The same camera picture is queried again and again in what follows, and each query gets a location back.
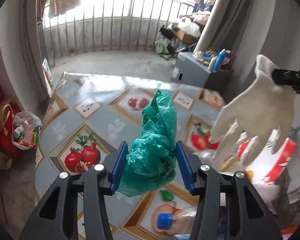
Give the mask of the grey curtain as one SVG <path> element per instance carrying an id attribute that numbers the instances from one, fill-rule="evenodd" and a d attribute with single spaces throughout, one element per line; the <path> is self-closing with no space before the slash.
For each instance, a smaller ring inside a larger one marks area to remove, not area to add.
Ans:
<path id="1" fill-rule="evenodd" d="M 246 26 L 251 0 L 216 0 L 194 52 L 227 49 L 235 52 Z"/>

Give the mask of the white cotton glove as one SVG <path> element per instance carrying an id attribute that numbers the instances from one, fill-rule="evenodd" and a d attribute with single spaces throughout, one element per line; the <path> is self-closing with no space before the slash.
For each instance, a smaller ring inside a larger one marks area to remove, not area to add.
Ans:
<path id="1" fill-rule="evenodd" d="M 272 154 L 285 143 L 294 117 L 295 92 L 277 85 L 272 73 L 278 67 L 264 55 L 257 55 L 254 82 L 224 106 L 210 132 L 209 141 L 219 146 L 214 158 L 227 157 L 251 138 L 255 141 L 242 160 L 249 166 L 262 152 L 274 129 L 278 129 Z"/>

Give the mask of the blue detergent bottle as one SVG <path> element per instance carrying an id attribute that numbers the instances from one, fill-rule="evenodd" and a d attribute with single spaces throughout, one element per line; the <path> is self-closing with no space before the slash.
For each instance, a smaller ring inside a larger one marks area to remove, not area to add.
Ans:
<path id="1" fill-rule="evenodd" d="M 213 72 L 218 72 L 219 68 L 221 67 L 224 59 L 227 57 L 228 55 L 228 51 L 226 49 L 223 49 L 222 51 L 220 51 L 220 53 L 218 54 L 218 57 L 215 61 L 214 67 L 213 67 Z"/>

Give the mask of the grey cabinet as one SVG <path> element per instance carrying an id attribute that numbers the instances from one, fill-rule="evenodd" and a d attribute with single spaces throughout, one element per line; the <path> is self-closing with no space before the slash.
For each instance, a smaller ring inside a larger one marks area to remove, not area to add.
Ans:
<path id="1" fill-rule="evenodd" d="M 194 59 L 192 53 L 180 52 L 170 81 L 223 93 L 233 73 L 233 69 L 210 72 L 207 66 Z"/>

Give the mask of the green plastic bag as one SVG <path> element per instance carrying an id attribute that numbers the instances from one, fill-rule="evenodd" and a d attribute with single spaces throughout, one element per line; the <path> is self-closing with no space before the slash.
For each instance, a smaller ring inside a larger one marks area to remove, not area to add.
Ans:
<path id="1" fill-rule="evenodd" d="M 131 144 L 119 185 L 127 197 L 158 190 L 176 174 L 177 110 L 170 93 L 157 90 L 142 117 L 141 137 Z"/>

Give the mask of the metal balcony railing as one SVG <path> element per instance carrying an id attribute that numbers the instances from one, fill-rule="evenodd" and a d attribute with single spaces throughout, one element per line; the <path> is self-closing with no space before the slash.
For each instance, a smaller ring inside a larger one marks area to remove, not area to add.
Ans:
<path id="1" fill-rule="evenodd" d="M 105 50 L 154 50 L 159 29 L 194 3 L 182 0 L 81 0 L 63 15 L 38 22 L 39 45 L 51 67 L 57 58 Z"/>

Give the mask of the clear bag of trash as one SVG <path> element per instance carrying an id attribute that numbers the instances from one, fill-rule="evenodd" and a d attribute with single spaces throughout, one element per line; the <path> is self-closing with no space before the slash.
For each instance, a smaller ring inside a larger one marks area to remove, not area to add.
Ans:
<path id="1" fill-rule="evenodd" d="M 41 128 L 41 120 L 32 112 L 17 113 L 12 121 L 12 144 L 23 151 L 36 148 Z"/>

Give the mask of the red and white paper bag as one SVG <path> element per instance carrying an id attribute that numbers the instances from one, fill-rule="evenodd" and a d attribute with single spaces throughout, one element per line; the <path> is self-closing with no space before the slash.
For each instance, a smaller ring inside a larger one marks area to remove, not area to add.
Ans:
<path id="1" fill-rule="evenodd" d="M 245 168 L 248 178 L 253 184 L 274 184 L 291 161 L 298 144 L 290 138 L 275 154 L 272 147 L 266 146 L 260 155 Z"/>

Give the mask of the Pepsi plastic bottle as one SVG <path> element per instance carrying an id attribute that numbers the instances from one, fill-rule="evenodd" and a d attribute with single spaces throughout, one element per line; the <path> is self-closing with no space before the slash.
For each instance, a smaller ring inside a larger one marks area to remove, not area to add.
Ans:
<path id="1" fill-rule="evenodd" d="M 196 209 L 189 207 L 175 213 L 160 213 L 156 226 L 168 235 L 188 235 L 191 233 L 196 218 Z"/>

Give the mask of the cardboard box on balcony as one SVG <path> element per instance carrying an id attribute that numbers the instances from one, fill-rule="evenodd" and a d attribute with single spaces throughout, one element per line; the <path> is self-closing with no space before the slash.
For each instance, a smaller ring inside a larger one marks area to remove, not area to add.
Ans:
<path id="1" fill-rule="evenodd" d="M 189 35 L 180 29 L 175 32 L 175 35 L 176 35 L 176 38 L 178 38 L 181 42 L 183 42 L 185 44 L 195 44 L 199 41 L 198 37 Z"/>

